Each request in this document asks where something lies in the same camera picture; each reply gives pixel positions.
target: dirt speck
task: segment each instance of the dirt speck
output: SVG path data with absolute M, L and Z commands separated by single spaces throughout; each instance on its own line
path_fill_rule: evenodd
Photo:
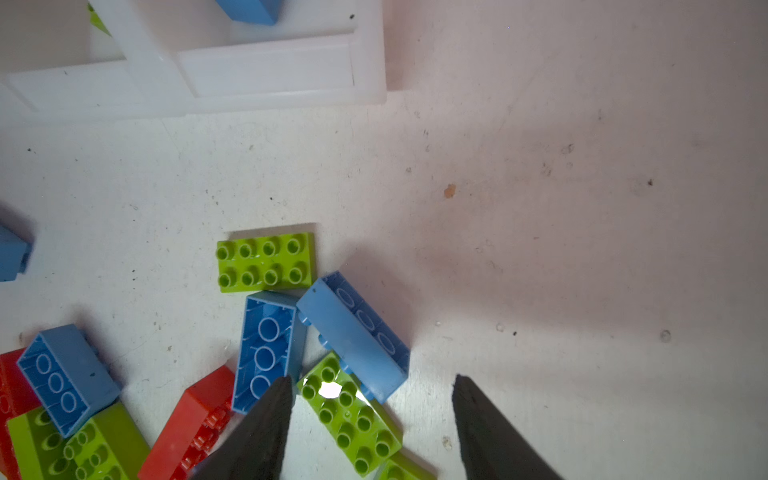
M 456 195 L 456 184 L 448 185 L 442 194 L 445 195 L 445 198 L 453 198 Z

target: blue lego brick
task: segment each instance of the blue lego brick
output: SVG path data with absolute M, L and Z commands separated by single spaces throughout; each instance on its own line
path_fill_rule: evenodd
M 32 245 L 0 225 L 0 282 L 16 280 L 17 273 L 27 270 Z
M 216 0 L 229 18 L 238 22 L 275 25 L 283 0 Z
M 16 363 L 64 438 L 120 395 L 74 325 L 38 333 Z
M 246 298 L 243 340 L 235 372 L 232 410 L 248 413 L 281 376 L 299 381 L 306 325 L 299 321 L 295 296 L 258 292 Z
M 386 402 L 408 378 L 411 352 L 339 272 L 317 280 L 297 302 L 302 323 L 363 383 L 367 399 Z

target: white plastic container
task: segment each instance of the white plastic container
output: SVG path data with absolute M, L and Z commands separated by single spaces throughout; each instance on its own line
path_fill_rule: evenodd
M 215 0 L 0 2 L 0 127 L 374 104 L 386 100 L 382 0 L 285 0 L 275 26 Z

